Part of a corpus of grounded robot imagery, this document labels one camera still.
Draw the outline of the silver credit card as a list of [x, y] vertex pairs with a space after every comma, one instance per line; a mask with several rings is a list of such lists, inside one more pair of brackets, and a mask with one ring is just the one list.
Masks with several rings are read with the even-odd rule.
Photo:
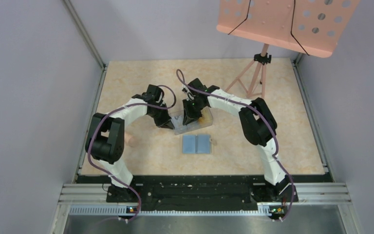
[[178, 117], [172, 117], [171, 122], [174, 125], [174, 130], [175, 131], [180, 131], [181, 129], [184, 128], [183, 117], [180, 117], [180, 116], [178, 116]]

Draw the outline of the clear acrylic card box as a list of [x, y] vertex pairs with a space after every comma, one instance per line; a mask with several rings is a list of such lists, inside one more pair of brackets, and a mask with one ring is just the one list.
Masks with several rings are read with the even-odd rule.
[[171, 122], [174, 125], [174, 134], [181, 135], [187, 132], [192, 132], [202, 128], [209, 127], [213, 124], [213, 116], [209, 107], [205, 107], [201, 111], [202, 116], [187, 125], [183, 125], [184, 111], [172, 112], [169, 114]]

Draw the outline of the gold credit card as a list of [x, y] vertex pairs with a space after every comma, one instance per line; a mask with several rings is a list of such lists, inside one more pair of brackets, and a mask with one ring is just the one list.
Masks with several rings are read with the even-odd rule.
[[208, 125], [212, 123], [212, 115], [209, 113], [202, 113], [202, 116], [199, 118], [198, 123], [201, 125]]

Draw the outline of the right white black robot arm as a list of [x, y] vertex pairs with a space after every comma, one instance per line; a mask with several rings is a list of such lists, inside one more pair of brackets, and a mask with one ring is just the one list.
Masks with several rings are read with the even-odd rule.
[[197, 121], [205, 107], [220, 109], [238, 117], [246, 140], [259, 151], [264, 179], [269, 183], [266, 187], [267, 197], [279, 201], [288, 188], [295, 194], [293, 178], [278, 159], [277, 122], [264, 99], [239, 98], [217, 86], [206, 87], [198, 78], [187, 84], [184, 90], [187, 99], [183, 100], [183, 125]]

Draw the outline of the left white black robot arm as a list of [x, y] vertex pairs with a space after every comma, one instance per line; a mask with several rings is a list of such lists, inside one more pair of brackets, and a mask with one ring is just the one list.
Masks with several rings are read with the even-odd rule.
[[126, 167], [122, 154], [125, 148], [125, 128], [140, 117], [149, 116], [156, 127], [175, 127], [164, 101], [165, 85], [149, 85], [146, 92], [132, 96], [123, 106], [107, 114], [92, 116], [85, 143], [87, 160], [91, 166], [106, 173], [118, 195], [124, 201], [135, 199], [137, 189], [131, 185], [132, 173]]

